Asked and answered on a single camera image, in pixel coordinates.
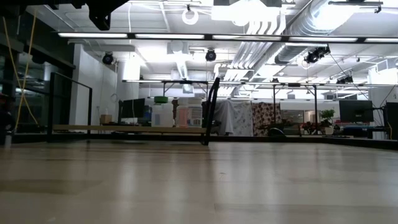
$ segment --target ceiling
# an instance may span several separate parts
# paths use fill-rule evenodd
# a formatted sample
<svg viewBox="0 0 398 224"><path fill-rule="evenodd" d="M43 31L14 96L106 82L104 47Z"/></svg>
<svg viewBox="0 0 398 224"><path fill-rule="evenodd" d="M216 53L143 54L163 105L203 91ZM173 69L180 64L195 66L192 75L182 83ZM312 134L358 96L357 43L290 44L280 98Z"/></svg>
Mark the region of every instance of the ceiling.
<svg viewBox="0 0 398 224"><path fill-rule="evenodd" d="M385 0L382 11L375 14L375 7L361 9L354 13L343 25L339 26L330 35L343 36L398 36L398 1ZM308 3L308 0L295 0L295 7L286 10L286 21ZM213 33L213 34L244 34L249 26L236 26L231 21L211 20L211 7L213 1L202 1L201 5L192 4L193 9L201 10L199 20L194 25L187 25L182 21L182 12L185 6L160 4L125 4L112 13L110 32L172 32L172 33ZM38 18L46 22L57 31L61 32L98 32L97 28L88 19L88 8L76 10L72 5L61 5L60 10L51 11L45 6L30 7L28 11L38 10ZM129 10L131 26L129 27ZM151 40L91 40L90 45L84 42L86 49L104 54L101 47L105 45L135 46L141 53L146 66L141 67L141 73L153 78L156 74L170 74L177 69L176 63L158 60L166 56L169 41ZM239 50L240 42L209 42L188 41L193 59L187 61L188 70L213 71L217 63L230 63ZM206 62L207 48L214 48L217 53L216 62ZM368 68L383 60L383 57L398 55L397 45L367 45L367 44L331 44L331 54L339 63L327 56L309 69L301 66L302 58L298 58L292 65L281 70L282 77L287 82L305 81L307 77L318 82L325 82L333 75L341 73L341 69L353 68L355 82L367 81ZM120 59L128 58L129 52L119 52Z"/></svg>

